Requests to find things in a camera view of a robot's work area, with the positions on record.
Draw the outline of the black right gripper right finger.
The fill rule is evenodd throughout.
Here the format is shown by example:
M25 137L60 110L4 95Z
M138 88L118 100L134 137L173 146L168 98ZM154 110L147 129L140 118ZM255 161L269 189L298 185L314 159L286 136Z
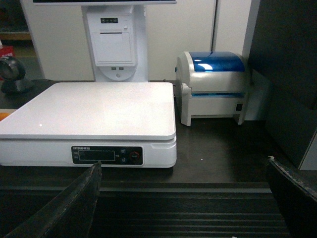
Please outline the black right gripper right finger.
M293 238L317 236L317 186L274 158L265 170L270 190Z

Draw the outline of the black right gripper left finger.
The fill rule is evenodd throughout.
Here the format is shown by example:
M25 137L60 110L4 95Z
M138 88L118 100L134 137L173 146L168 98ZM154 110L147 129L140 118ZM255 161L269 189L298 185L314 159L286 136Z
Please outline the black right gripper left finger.
M6 238L87 238L100 193L102 164L93 164Z

